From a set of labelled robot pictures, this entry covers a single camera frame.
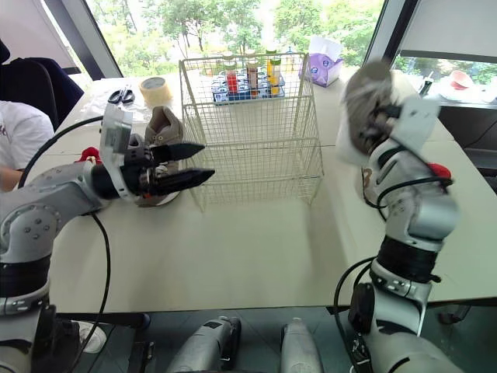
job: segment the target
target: person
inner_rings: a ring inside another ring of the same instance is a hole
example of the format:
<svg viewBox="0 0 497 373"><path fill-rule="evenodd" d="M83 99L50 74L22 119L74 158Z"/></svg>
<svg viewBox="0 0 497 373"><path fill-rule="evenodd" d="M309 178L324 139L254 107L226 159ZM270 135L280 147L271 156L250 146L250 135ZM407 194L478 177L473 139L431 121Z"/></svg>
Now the person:
<svg viewBox="0 0 497 373"><path fill-rule="evenodd" d="M0 193L14 189L28 162L52 136L48 115L25 103L0 100Z"/></svg>

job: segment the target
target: person's arm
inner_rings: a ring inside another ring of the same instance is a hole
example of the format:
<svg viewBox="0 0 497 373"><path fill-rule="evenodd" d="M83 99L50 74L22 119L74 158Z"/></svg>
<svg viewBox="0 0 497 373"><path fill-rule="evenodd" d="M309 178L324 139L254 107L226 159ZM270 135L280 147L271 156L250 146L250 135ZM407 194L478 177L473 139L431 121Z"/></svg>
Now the person's arm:
<svg viewBox="0 0 497 373"><path fill-rule="evenodd" d="M4 192L9 192L14 189L21 179L22 174L22 170L0 166L0 189Z"/></svg>

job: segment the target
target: scissors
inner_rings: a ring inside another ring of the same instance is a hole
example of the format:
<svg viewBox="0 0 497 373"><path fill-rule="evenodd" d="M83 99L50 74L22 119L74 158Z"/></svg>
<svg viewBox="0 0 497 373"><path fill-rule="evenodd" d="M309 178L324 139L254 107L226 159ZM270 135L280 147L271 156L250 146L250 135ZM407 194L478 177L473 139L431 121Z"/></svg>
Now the scissors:
<svg viewBox="0 0 497 373"><path fill-rule="evenodd" d="M107 100L108 103L118 104L122 103L132 103L134 101L134 93L130 89L129 85L126 85L124 88L115 91L112 95L109 96Z"/></svg>

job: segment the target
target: bowl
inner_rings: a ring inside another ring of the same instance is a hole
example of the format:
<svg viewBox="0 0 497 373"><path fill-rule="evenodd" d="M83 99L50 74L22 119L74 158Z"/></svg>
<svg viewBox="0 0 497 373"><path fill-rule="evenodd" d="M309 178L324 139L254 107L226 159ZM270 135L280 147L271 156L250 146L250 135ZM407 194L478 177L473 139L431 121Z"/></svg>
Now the bowl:
<svg viewBox="0 0 497 373"><path fill-rule="evenodd" d="M465 72L454 70L450 73L450 86L457 91L462 91L473 86L473 80Z"/></svg>

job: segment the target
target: bottle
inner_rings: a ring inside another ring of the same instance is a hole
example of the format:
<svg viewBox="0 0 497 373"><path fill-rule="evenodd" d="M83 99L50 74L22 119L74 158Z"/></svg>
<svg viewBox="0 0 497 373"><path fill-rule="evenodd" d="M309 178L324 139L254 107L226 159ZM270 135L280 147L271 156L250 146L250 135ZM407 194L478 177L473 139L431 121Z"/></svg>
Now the bottle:
<svg viewBox="0 0 497 373"><path fill-rule="evenodd" d="M271 96L278 96L280 94L281 58L279 56L274 56L269 63L271 64L271 78L269 79L271 84Z"/></svg>
<svg viewBox="0 0 497 373"><path fill-rule="evenodd" d="M224 70L226 70L226 85L228 86L228 93L235 94L238 92L238 83L236 76L236 61L233 59L233 53L224 52Z"/></svg>
<svg viewBox="0 0 497 373"><path fill-rule="evenodd" d="M228 84L228 93L238 92L238 83L236 76L236 61L227 61L224 63L226 69L226 83Z"/></svg>
<svg viewBox="0 0 497 373"><path fill-rule="evenodd" d="M276 54L276 48L273 46L267 47L266 49L266 54ZM271 81L271 71L272 71L272 65L271 65L271 56L267 56L267 62L266 62L266 72L267 72L267 81Z"/></svg>
<svg viewBox="0 0 497 373"><path fill-rule="evenodd" d="M259 94L257 87L257 59L254 57L255 51L253 49L247 50L247 79L248 87L250 87L250 96L253 99L257 98Z"/></svg>

